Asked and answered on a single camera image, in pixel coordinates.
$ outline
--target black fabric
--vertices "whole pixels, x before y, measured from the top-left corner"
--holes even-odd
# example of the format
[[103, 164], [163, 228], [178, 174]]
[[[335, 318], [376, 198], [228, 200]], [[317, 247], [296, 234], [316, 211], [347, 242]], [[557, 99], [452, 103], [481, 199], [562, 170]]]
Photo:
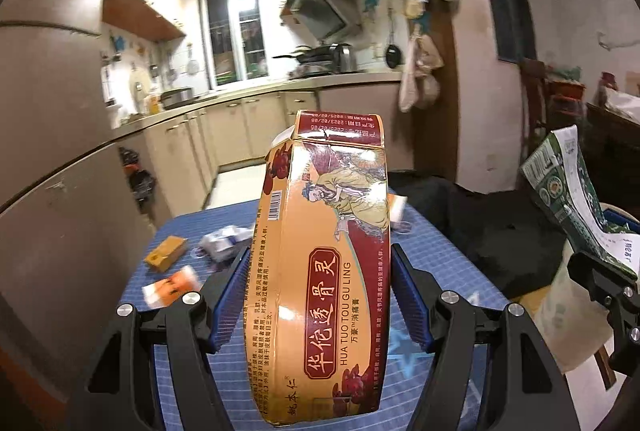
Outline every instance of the black fabric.
[[484, 195], [415, 172], [391, 172], [388, 180], [509, 299], [553, 280], [566, 237], [527, 192]]

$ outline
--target yellow robe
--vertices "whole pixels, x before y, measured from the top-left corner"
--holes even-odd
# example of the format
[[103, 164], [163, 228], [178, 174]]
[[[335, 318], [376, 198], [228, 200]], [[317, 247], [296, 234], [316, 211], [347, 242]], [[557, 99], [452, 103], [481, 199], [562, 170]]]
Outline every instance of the yellow robe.
[[389, 208], [386, 204], [386, 185], [372, 175], [356, 169], [336, 169], [318, 177], [318, 185], [336, 192], [337, 188], [355, 187], [366, 191], [358, 198], [345, 191], [340, 198], [324, 199], [329, 207], [338, 211], [339, 215], [353, 214], [358, 220], [385, 230], [389, 226]]

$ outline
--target kitchen counter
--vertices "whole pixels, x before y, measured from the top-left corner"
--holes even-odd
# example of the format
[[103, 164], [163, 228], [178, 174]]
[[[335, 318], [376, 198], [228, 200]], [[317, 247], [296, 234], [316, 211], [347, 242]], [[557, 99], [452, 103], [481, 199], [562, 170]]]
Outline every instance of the kitchen counter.
[[399, 83], [401, 77], [401, 72], [359, 72], [356, 74], [336, 74], [330, 76], [311, 77], [307, 79], [280, 81], [255, 87], [239, 88], [238, 90], [223, 90], [216, 95], [211, 94], [208, 97], [200, 98], [193, 104], [167, 110], [154, 116], [138, 119], [137, 121], [129, 122], [119, 128], [115, 128], [112, 131], [111, 140], [117, 140], [135, 132], [139, 132], [140, 130], [144, 130], [149, 126], [158, 124], [159, 122], [167, 121], [168, 119], [172, 119], [201, 108], [206, 108], [212, 104], [225, 103], [226, 101], [234, 101], [259, 94], [266, 94], [268, 92], [289, 92], [298, 90], [313, 91], [321, 88], [348, 85]]

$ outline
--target red label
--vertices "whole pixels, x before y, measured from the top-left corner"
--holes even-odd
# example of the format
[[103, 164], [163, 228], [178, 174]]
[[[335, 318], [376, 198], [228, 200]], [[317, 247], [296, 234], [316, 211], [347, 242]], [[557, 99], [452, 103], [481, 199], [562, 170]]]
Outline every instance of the red label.
[[377, 116], [304, 110], [300, 112], [298, 136], [311, 140], [382, 146], [380, 123]]
[[305, 306], [305, 373], [310, 379], [328, 379], [336, 369], [338, 276], [340, 254], [316, 247], [309, 254]]

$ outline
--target barcode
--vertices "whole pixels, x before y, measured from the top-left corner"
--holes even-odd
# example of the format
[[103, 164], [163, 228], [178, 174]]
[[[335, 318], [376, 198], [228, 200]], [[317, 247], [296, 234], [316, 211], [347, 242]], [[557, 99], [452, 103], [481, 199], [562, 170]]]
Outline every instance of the barcode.
[[558, 159], [551, 148], [551, 143], [546, 139], [527, 159], [522, 166], [522, 171], [529, 183], [533, 187], [537, 187], [546, 174], [557, 165]]
[[269, 202], [269, 215], [267, 220], [280, 220], [280, 204], [282, 203], [282, 190], [271, 192]]

